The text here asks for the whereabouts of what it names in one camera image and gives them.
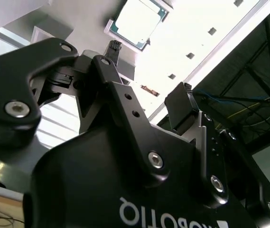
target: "cable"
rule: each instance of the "cable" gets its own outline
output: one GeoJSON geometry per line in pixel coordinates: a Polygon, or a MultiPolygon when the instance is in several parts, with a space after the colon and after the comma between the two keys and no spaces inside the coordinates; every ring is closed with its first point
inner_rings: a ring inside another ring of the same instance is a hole
{"type": "MultiPolygon", "coordinates": [[[[257,102],[257,103],[254,103],[254,104],[252,104],[252,105],[250,105],[249,107],[247,107],[247,106],[245,106],[244,104],[242,104],[242,103],[240,103],[240,102],[236,102],[236,101],[231,101],[231,100],[229,100],[229,101],[227,101],[227,100],[224,100],[224,99],[216,99],[216,98],[214,98],[214,97],[212,97],[212,95],[210,95],[210,94],[208,94],[206,91],[204,91],[204,90],[202,90],[202,89],[196,89],[197,91],[200,91],[200,92],[202,92],[202,93],[204,93],[205,95],[207,95],[209,98],[211,98],[211,99],[213,99],[213,100],[215,100],[215,101],[217,101],[217,102],[219,102],[219,103],[225,103],[225,104],[231,104],[231,103],[238,103],[238,104],[240,104],[240,105],[242,105],[242,106],[244,106],[245,108],[244,109],[242,109],[242,110],[240,110],[240,111],[237,111],[237,112],[235,112],[235,113],[233,113],[232,115],[230,115],[230,116],[228,116],[227,117],[227,119],[230,119],[230,118],[232,118],[233,116],[236,116],[236,115],[238,115],[238,114],[240,114],[240,113],[242,113],[242,112],[244,112],[245,110],[251,110],[250,108],[253,108],[253,107],[255,107],[255,106],[257,106],[257,105],[260,105],[260,103],[259,102],[257,102]]],[[[218,130],[218,128],[219,127],[221,127],[221,123],[219,123],[217,126],[216,126],[216,130],[218,130]]]]}
{"type": "MultiPolygon", "coordinates": [[[[233,113],[232,115],[228,116],[227,119],[230,119],[230,118],[232,118],[233,116],[236,116],[236,115],[238,115],[238,114],[244,112],[244,111],[247,110],[247,109],[250,110],[250,108],[253,108],[253,107],[257,106],[257,105],[260,105],[260,103],[252,104],[252,105],[250,105],[249,107],[243,105],[243,106],[245,106],[244,109],[242,109],[242,110],[240,110],[240,111],[238,111],[238,112],[233,113]]],[[[218,129],[220,126],[221,126],[221,123],[219,123],[219,124],[216,126],[216,129],[218,129]]]]}
{"type": "Polygon", "coordinates": [[[253,112],[253,113],[256,114],[257,116],[259,116],[261,119],[264,120],[264,122],[266,122],[266,123],[270,126],[270,122],[269,122],[268,120],[266,120],[264,117],[262,117],[262,115],[260,115],[260,114],[257,113],[256,111],[250,109],[249,107],[245,106],[244,104],[242,104],[242,103],[240,103],[240,102],[238,102],[238,101],[232,101],[232,102],[237,103],[237,104],[239,104],[239,105],[241,105],[241,106],[244,106],[245,108],[249,109],[251,112],[253,112]]]}
{"type": "Polygon", "coordinates": [[[253,127],[253,126],[257,126],[257,125],[259,125],[259,124],[262,124],[262,123],[266,122],[266,120],[269,120],[269,119],[270,119],[270,116],[269,116],[268,118],[266,118],[265,120],[263,120],[263,121],[260,121],[260,122],[258,122],[258,123],[251,124],[251,125],[245,125],[245,126],[243,126],[243,127],[253,127]]]}
{"type": "Polygon", "coordinates": [[[23,223],[23,224],[24,224],[24,221],[18,220],[18,219],[15,219],[15,218],[0,217],[0,219],[11,219],[11,220],[14,220],[14,221],[16,221],[16,222],[20,222],[20,223],[23,223]]]}

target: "blue cable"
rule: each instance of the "blue cable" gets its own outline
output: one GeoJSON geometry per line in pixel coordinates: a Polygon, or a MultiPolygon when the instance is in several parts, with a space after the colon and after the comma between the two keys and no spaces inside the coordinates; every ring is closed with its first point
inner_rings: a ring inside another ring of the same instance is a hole
{"type": "MultiPolygon", "coordinates": [[[[197,90],[197,91],[199,91],[199,92],[201,92],[201,93],[207,95],[209,98],[211,98],[211,99],[213,99],[214,101],[217,101],[217,102],[219,102],[219,103],[223,103],[223,104],[234,104],[234,103],[235,103],[235,102],[233,102],[233,101],[218,100],[218,99],[212,97],[212,95],[210,95],[209,93],[207,93],[206,91],[204,91],[204,90],[202,90],[202,89],[195,89],[195,90],[197,90]]],[[[266,98],[268,98],[268,97],[267,97],[267,96],[255,96],[255,97],[250,97],[249,99],[260,99],[260,100],[264,100],[264,99],[266,99],[266,98]]]]}

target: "wooden board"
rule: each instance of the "wooden board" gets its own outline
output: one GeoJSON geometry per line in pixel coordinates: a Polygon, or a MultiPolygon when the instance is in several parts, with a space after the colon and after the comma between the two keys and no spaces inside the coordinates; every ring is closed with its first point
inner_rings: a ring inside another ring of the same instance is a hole
{"type": "MultiPolygon", "coordinates": [[[[0,217],[7,217],[6,215],[2,214],[1,212],[13,217],[14,219],[19,219],[24,221],[23,217],[23,209],[22,209],[22,202],[16,201],[13,199],[8,199],[5,197],[0,196],[0,217]]],[[[5,219],[0,219],[0,225],[8,225],[9,221],[5,219]]],[[[13,223],[14,228],[24,228],[24,224],[15,221],[13,223]]]]}

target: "robot logo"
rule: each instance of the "robot logo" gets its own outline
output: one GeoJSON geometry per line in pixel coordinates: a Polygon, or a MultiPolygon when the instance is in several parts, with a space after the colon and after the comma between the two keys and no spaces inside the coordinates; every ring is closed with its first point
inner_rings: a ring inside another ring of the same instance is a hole
{"type": "MultiPolygon", "coordinates": [[[[123,202],[120,206],[120,209],[119,209],[119,214],[120,214],[121,220],[126,225],[135,226],[140,220],[139,209],[136,207],[135,204],[133,204],[131,202],[127,202],[127,200],[123,197],[121,197],[120,200],[123,202]],[[135,214],[133,219],[126,218],[124,210],[127,207],[130,207],[133,210],[133,212],[135,214]]],[[[207,226],[205,224],[200,224],[196,221],[187,221],[185,218],[175,219],[172,215],[170,215],[168,213],[164,213],[161,215],[161,217],[160,217],[161,226],[158,227],[157,221],[156,221],[156,212],[153,209],[151,210],[151,225],[147,225],[145,207],[141,206],[140,209],[141,209],[141,227],[142,228],[168,228],[166,226],[166,222],[168,220],[171,221],[170,224],[173,224],[174,228],[212,228],[211,226],[207,226]]],[[[217,224],[218,224],[219,228],[229,228],[228,223],[226,221],[218,220],[217,224]]]]}

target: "ceiling light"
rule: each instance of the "ceiling light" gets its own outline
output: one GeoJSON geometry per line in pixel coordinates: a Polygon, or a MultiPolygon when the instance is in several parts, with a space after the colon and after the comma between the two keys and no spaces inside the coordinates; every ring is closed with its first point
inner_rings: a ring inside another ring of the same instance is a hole
{"type": "MultiPolygon", "coordinates": [[[[191,84],[192,88],[196,87],[215,68],[216,65],[218,65],[258,24],[260,24],[260,22],[270,14],[270,1],[260,0],[255,6],[252,6],[253,3],[251,4],[251,1],[247,2],[247,5],[245,5],[246,1],[243,1],[240,7],[235,8],[246,13],[244,18],[240,20],[232,31],[225,35],[224,39],[218,43],[213,51],[204,57],[203,61],[200,62],[200,64],[190,74],[187,74],[186,71],[181,71],[183,75],[187,76],[184,79],[184,82],[191,84]]],[[[163,104],[164,97],[165,96],[163,94],[161,100],[158,99],[156,104],[152,104],[146,111],[149,120],[153,124],[158,124],[159,121],[168,114],[168,111],[163,104]]]]}
{"type": "Polygon", "coordinates": [[[144,50],[149,37],[172,8],[160,0],[128,0],[116,20],[104,32],[136,52],[144,50]]]}

